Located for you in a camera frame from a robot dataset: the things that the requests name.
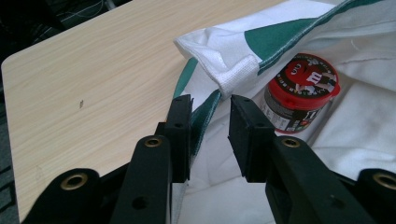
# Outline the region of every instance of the cylindrical container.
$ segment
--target cylindrical container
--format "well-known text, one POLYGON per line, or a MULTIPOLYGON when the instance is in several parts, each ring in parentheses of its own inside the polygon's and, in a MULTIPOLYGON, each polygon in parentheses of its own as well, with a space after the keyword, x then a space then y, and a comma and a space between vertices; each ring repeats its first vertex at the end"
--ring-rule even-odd
POLYGON ((335 69, 318 56, 300 53, 268 83, 262 111, 277 131, 297 133, 339 92, 335 69))

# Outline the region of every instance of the brass screw hole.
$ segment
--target brass screw hole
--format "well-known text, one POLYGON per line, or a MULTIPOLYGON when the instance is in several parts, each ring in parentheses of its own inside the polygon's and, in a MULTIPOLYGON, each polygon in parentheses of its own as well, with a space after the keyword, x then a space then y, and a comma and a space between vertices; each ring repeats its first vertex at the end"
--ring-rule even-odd
POLYGON ((383 173, 376 173, 375 175, 373 175, 373 179, 382 187, 396 190, 396 178, 394 176, 383 173))
POLYGON ((146 147, 158 147, 163 143, 163 141, 160 138, 150 138, 146 140, 145 146, 146 147))
POLYGON ((300 142, 291 138, 282 139, 282 144, 287 147, 299 147, 300 142))
POLYGON ((84 173, 70 175, 61 183, 61 188, 64 190, 79 189, 88 181, 88 176, 84 173))

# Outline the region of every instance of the dark floor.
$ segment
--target dark floor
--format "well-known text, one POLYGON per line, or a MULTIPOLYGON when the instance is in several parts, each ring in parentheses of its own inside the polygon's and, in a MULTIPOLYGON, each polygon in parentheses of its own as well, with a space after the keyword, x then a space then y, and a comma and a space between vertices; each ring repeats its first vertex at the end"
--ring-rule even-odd
MULTIPOLYGON (((40 6, 0 1, 0 63, 9 55, 106 13, 131 0, 35 0, 40 6), (32 14, 32 8, 44 11, 32 14)), ((3 79, 0 82, 0 224, 20 223, 7 127, 3 79)))

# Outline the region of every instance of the red container lid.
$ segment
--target red container lid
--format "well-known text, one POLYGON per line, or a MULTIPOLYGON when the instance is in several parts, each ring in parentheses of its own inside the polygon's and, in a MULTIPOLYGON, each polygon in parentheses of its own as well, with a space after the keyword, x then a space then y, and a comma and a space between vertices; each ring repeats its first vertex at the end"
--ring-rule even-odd
POLYGON ((324 59, 299 53, 268 84, 269 91, 289 109, 326 105, 341 88, 336 70, 324 59))

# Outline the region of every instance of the green and white fabric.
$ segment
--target green and white fabric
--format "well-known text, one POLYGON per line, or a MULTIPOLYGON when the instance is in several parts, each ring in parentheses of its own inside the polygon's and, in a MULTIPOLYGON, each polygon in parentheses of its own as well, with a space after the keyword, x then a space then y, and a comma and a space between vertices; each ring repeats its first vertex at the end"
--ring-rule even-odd
POLYGON ((305 131, 330 169, 355 179, 364 168, 396 173, 396 4, 337 6, 291 0, 175 40, 188 59, 175 96, 191 94, 195 158, 179 223, 268 223, 264 184, 247 184, 228 142, 231 94, 262 103, 262 90, 297 53, 330 62, 341 93, 305 131))

